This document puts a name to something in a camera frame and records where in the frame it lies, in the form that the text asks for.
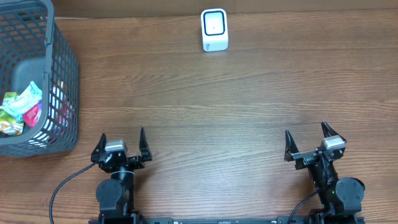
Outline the white tube gold cap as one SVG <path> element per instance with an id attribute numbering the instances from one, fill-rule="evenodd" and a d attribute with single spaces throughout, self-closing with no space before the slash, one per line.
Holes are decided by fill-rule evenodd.
<path id="1" fill-rule="evenodd" d="M 57 84 L 52 87 L 53 95 L 49 98 L 51 103 L 49 115 L 52 121 L 49 121 L 47 129 L 54 134 L 63 133 L 62 128 L 69 127 L 69 123 L 74 119 L 74 108 L 70 100 L 64 94 L 64 90 L 67 90 L 67 86 L 63 81 L 58 81 Z"/>

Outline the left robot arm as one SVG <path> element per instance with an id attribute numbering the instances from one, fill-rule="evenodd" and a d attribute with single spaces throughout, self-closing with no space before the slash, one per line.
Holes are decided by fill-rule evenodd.
<path id="1" fill-rule="evenodd" d="M 140 131 L 140 154 L 129 157 L 124 140 L 107 141 L 102 134 L 91 153 L 91 162 L 110 174 L 96 188 L 99 203 L 99 215 L 89 224 L 145 224 L 140 211 L 135 209 L 135 170 L 145 168 L 145 163 L 152 160 L 152 154 L 146 140 L 144 129 Z"/>

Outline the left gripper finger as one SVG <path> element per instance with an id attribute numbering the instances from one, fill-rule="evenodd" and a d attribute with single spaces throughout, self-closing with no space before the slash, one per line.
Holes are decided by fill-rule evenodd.
<path id="1" fill-rule="evenodd" d="M 99 139 L 98 144 L 91 153 L 91 162 L 98 163 L 100 161 L 101 154 L 104 152 L 106 146 L 106 135 L 103 133 Z"/>
<path id="2" fill-rule="evenodd" d="M 149 145 L 147 143 L 144 128 L 141 128 L 141 131 L 140 131 L 139 150 L 141 152 L 141 157 L 142 157 L 143 162 L 152 160 L 152 153 L 151 153 L 151 151 L 149 149 Z"/>

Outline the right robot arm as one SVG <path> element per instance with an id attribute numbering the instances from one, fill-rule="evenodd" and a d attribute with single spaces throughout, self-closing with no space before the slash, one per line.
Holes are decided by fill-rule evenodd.
<path id="1" fill-rule="evenodd" d="M 326 121 L 321 123 L 323 140 L 313 152 L 300 153 L 287 129 L 285 131 L 284 160 L 295 162 L 297 170 L 307 169 L 315 191 L 291 211 L 286 223 L 364 223 L 358 218 L 362 210 L 365 184 L 354 177 L 339 178 L 333 162 L 343 157 L 347 140 Z M 315 195 L 322 207 L 310 210 L 305 217 L 297 217 L 297 210 Z"/>

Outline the teal wet wipes pack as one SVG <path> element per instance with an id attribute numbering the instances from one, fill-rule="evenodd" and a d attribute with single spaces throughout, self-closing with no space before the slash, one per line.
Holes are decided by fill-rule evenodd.
<path id="1" fill-rule="evenodd" d="M 23 115 L 42 100 L 42 90 L 31 81 L 29 86 L 13 101 L 3 103 L 1 109 L 15 118 L 18 122 Z"/>

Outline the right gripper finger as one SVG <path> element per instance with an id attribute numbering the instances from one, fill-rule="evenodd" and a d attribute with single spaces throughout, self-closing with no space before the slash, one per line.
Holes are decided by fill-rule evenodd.
<path id="1" fill-rule="evenodd" d="M 285 130 L 285 152 L 284 160 L 287 162 L 296 160 L 300 154 L 297 145 L 288 129 Z"/>
<path id="2" fill-rule="evenodd" d="M 347 140 L 338 134 L 326 121 L 321 122 L 321 127 L 325 138 L 339 136 L 345 143 L 347 143 Z"/>

